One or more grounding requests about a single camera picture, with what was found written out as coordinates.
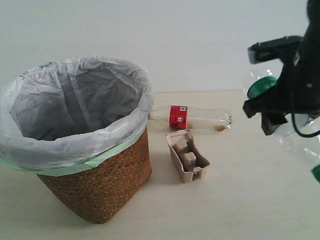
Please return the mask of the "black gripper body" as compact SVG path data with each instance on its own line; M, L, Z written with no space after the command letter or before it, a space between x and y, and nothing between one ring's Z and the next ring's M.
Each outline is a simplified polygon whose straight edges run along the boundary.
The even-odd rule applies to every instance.
M292 59L283 63L268 98L268 113L307 114L320 111L320 2L307 2L309 25Z

